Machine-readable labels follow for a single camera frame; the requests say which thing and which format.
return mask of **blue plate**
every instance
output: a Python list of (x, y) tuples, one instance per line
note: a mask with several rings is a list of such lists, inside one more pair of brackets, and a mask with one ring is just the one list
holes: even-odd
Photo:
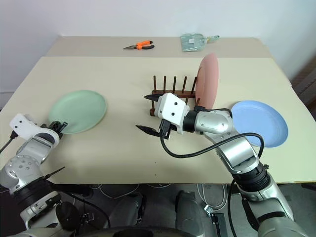
[[(261, 135), (265, 147), (277, 147), (283, 144), (288, 136), (284, 118), (271, 106), (254, 100), (244, 100), (232, 107), (234, 127), (239, 133), (254, 132)], [(255, 146), (260, 146), (256, 137), (247, 137)]]

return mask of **orange pliers handle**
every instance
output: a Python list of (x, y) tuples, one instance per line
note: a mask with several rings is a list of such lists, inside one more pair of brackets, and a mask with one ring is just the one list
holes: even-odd
[(153, 44), (147, 46), (148, 44), (151, 44), (151, 43), (153, 43), (151, 40), (147, 40), (147, 41), (144, 41), (144, 42), (140, 42), (140, 43), (137, 43), (137, 44), (136, 44), (136, 48), (137, 48), (138, 50), (140, 50), (140, 49), (151, 49), (151, 48), (154, 48), (154, 45), (153, 45)]

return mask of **tabletop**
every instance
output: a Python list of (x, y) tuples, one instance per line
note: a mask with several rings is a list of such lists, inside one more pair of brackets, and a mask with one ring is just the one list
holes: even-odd
[[(68, 92), (97, 91), (107, 100), (104, 118), (92, 129), (65, 135), (42, 164), (44, 174), (66, 168), (51, 180), (57, 183), (230, 183), (232, 177), (211, 151), (177, 159), (169, 156), (157, 137), (135, 125), (158, 129), (160, 119), (151, 117), (151, 102), (143, 97), (157, 87), (167, 88), (177, 76), (180, 89), (197, 74), (200, 58), (163, 57), (43, 57), (0, 112), (0, 144), (11, 133), (9, 122), (17, 114), (30, 114), (47, 122), (52, 105)], [(214, 108), (241, 100), (258, 100), (284, 117), (289, 135), (284, 144), (264, 149), (261, 162), (270, 166), (276, 182), (316, 180), (316, 123), (296, 96), (291, 84), (272, 58), (219, 58), (219, 84)], [(1, 167), (24, 141), (15, 139), (0, 155)], [(195, 152), (210, 146), (203, 136), (171, 134), (167, 146), (175, 153)]]
[[(123, 50), (137, 42), (153, 41), (151, 50)], [(59, 37), (47, 56), (90, 57), (184, 57), (203, 58), (209, 53), (217, 57), (270, 58), (268, 48), (256, 38), (219, 38), (203, 51), (182, 52), (180, 37)]]

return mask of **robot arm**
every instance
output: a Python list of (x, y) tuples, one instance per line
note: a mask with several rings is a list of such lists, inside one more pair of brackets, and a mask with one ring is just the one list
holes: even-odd
[(195, 106), (190, 111), (181, 99), (171, 93), (145, 98), (158, 102), (155, 116), (162, 122), (158, 132), (144, 126), (137, 127), (147, 134), (160, 137), (164, 149), (171, 156), (186, 158), (197, 155), (177, 155), (169, 151), (163, 139), (169, 138), (171, 129), (179, 134), (184, 131), (196, 132), (214, 144), (223, 143), (216, 147), (216, 154), (236, 181), (247, 219), (252, 228), (258, 231), (259, 237), (307, 236), (294, 222), (289, 204), (259, 156), (245, 136), (237, 136), (232, 115), (228, 111), (208, 111), (201, 106)]
[(56, 121), (49, 127), (38, 127), (22, 114), (10, 122), (12, 129), (27, 140), (0, 172), (1, 185), (16, 199), (27, 229), (17, 236), (66, 236), (79, 223), (78, 210), (69, 202), (61, 202), (40, 170), (66, 125)]

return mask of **wire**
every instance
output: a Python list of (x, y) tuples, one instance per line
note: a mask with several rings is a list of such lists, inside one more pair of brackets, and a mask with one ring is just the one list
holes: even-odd
[(13, 141), (13, 138), (10, 138), (10, 140), (0, 149), (0, 153), (3, 152), (3, 150)]
[(19, 135), (13, 130), (10, 135), (9, 141), (0, 149), (0, 153), (4, 151), (4, 149)]
[(167, 185), (158, 184), (158, 185), (161, 186), (161, 187), (168, 187), (171, 184), (167, 184)]
[(202, 184), (202, 193), (203, 193), (203, 197), (204, 197), (204, 200), (205, 200), (205, 202), (206, 202), (206, 204), (208, 204), (210, 207), (212, 207), (213, 209), (215, 209), (215, 208), (217, 208), (217, 207), (220, 207), (220, 206), (222, 206), (223, 204), (224, 204), (224, 206), (226, 205), (226, 199), (227, 199), (227, 188), (225, 189), (225, 187), (224, 187), (224, 184), (222, 184), (222, 188), (223, 188), (223, 199), (222, 199), (222, 202), (219, 204), (219, 205), (217, 205), (217, 206), (214, 206), (214, 205), (210, 205), (210, 204), (208, 204), (207, 203), (207, 201), (206, 201), (206, 198), (205, 198), (205, 192), (204, 192), (204, 184)]
[(9, 189), (8, 189), (8, 190), (5, 190), (5, 191), (0, 192), (0, 194), (5, 193), (5, 192), (8, 192), (8, 191), (9, 191)]
[(98, 187), (94, 188), (94, 187), (92, 187), (92, 185), (90, 184), (90, 188), (91, 188), (91, 189), (94, 189), (94, 190), (95, 190), (95, 189), (99, 189), (101, 186), (102, 186), (102, 184), (98, 184)]
[(228, 220), (229, 220), (229, 225), (231, 226), (231, 230), (233, 233), (234, 237), (237, 237), (234, 226), (233, 226), (233, 221), (232, 221), (232, 214), (231, 214), (231, 196), (232, 196), (232, 190), (233, 190), (233, 185), (235, 183), (235, 180), (233, 179), (231, 186), (229, 187), (229, 192), (228, 192), (228, 204), (227, 204), (227, 211), (228, 211)]
[(99, 228), (97, 228), (94, 224), (92, 224), (91, 222), (89, 222), (89, 225), (92, 226), (93, 228), (95, 228), (96, 230), (100, 230)]
[(86, 201), (86, 200), (83, 200), (83, 199), (81, 199), (81, 198), (79, 198), (79, 197), (77, 197), (77, 196), (75, 196), (75, 195), (73, 195), (73, 194), (71, 194), (71, 193), (69, 193), (69, 192), (66, 192), (66, 191), (62, 191), (62, 192), (64, 192), (65, 194), (67, 194), (67, 195), (69, 195), (69, 196), (71, 196), (71, 197), (73, 197), (73, 198), (75, 198), (75, 199), (77, 199), (77, 200), (79, 200), (79, 201), (82, 201), (83, 203), (86, 203), (86, 204), (88, 204), (88, 205), (94, 207), (94, 208), (97, 209), (98, 211), (100, 211), (100, 212), (105, 216), (105, 218), (106, 218), (107, 221), (108, 221), (108, 228), (111, 228), (111, 222), (110, 222), (109, 216), (107, 215), (107, 213), (106, 213), (105, 211), (103, 211), (103, 210), (102, 210), (101, 208), (99, 208), (97, 205), (94, 205), (93, 203), (90, 203), (90, 202), (88, 202), (88, 201)]
[(99, 190), (100, 190), (100, 192), (101, 192), (104, 196), (106, 196), (107, 198), (118, 199), (118, 198), (122, 198), (122, 197), (124, 197), (124, 196), (127, 196), (127, 195), (131, 194), (132, 192), (136, 191), (136, 190), (138, 189), (138, 187), (139, 187), (139, 184), (138, 184), (137, 187), (136, 187), (135, 189), (133, 189), (132, 191), (130, 191), (130, 192), (126, 193), (126, 194), (120, 195), (120, 196), (118, 196), (118, 197), (112, 197), (112, 196), (106, 194), (106, 193), (102, 190), (102, 185), (99, 187)]
[(171, 184), (167, 184), (167, 185), (160, 185), (160, 187), (157, 187), (157, 186), (154, 186), (154, 185), (151, 185), (151, 184), (147, 184), (148, 186), (152, 187), (152, 188), (155, 188), (155, 189), (163, 189), (163, 188), (166, 188), (168, 186), (170, 186)]
[(207, 203), (206, 198), (205, 198), (205, 193), (204, 193), (204, 184), (202, 184), (202, 193), (203, 193), (204, 198), (202, 197), (202, 195), (201, 195), (201, 193), (200, 193), (200, 191), (199, 191), (198, 184), (197, 184), (197, 192), (198, 192), (198, 195), (200, 196), (200, 198), (202, 199), (202, 201), (204, 201), (204, 203), (205, 203), (206, 205), (209, 205), (210, 207), (212, 207), (212, 208), (214, 209), (214, 211), (219, 211), (219, 210), (222, 210), (222, 209), (226, 206), (226, 204), (227, 204), (227, 198), (228, 198), (228, 195), (227, 195), (227, 186), (226, 186), (226, 189), (225, 189), (224, 185), (222, 185), (222, 187), (223, 187), (223, 200), (222, 200), (221, 204), (219, 204), (219, 205), (217, 205), (217, 206), (213, 206), (213, 205)]
[(233, 113), (232, 113), (232, 111), (230, 109), (221, 108), (221, 109), (214, 109), (214, 110), (227, 111), (229, 113), (229, 115), (231, 116), (231, 118), (233, 118)]
[[(83, 203), (83, 215), (82, 216), (84, 216), (85, 214), (86, 214), (87, 212), (86, 212), (86, 210), (85, 210), (85, 202)], [(83, 234), (84, 234), (84, 232), (85, 232), (85, 228), (84, 228), (84, 226), (85, 226), (85, 221), (83, 221), (82, 222), (82, 225), (83, 225)]]
[(253, 132), (246, 132), (246, 133), (238, 134), (238, 135), (232, 136), (232, 137), (230, 137), (230, 138), (227, 138), (227, 139), (225, 139), (225, 140), (223, 140), (223, 141), (221, 141), (221, 142), (218, 142), (218, 143), (216, 143), (216, 144), (214, 144), (214, 145), (212, 145), (212, 146), (210, 146), (210, 147), (207, 147), (207, 148), (205, 148), (205, 149), (203, 149), (203, 150), (200, 150), (200, 151), (198, 151), (198, 152), (194, 152), (194, 153), (190, 153), (190, 154), (184, 154), (184, 155), (178, 155), (178, 154), (175, 154), (175, 153), (171, 152), (171, 151), (168, 149), (168, 147), (166, 146), (166, 144), (164, 143), (163, 137), (160, 137), (160, 141), (161, 141), (161, 145), (162, 145), (162, 147), (164, 148), (164, 150), (165, 150), (169, 155), (171, 155), (172, 157), (176, 157), (176, 158), (189, 158), (189, 157), (196, 157), (196, 156), (199, 156), (199, 155), (201, 155), (201, 154), (203, 154), (203, 153), (206, 153), (206, 152), (209, 152), (209, 151), (211, 151), (211, 150), (213, 150), (213, 149), (215, 149), (215, 148), (217, 148), (217, 147), (219, 147), (219, 146), (222, 146), (222, 145), (224, 145), (224, 144), (226, 144), (226, 143), (228, 143), (228, 142), (231, 142), (231, 141), (233, 141), (233, 140), (235, 140), (235, 139), (237, 139), (237, 138), (246, 137), (246, 136), (254, 136), (254, 137), (259, 138), (259, 140), (260, 140), (260, 149), (259, 149), (258, 157), (260, 158), (261, 155), (262, 155), (262, 152), (263, 152), (263, 148), (264, 148), (264, 141), (263, 141), (262, 136), (260, 136), (260, 135), (257, 134), (257, 133), (253, 133)]

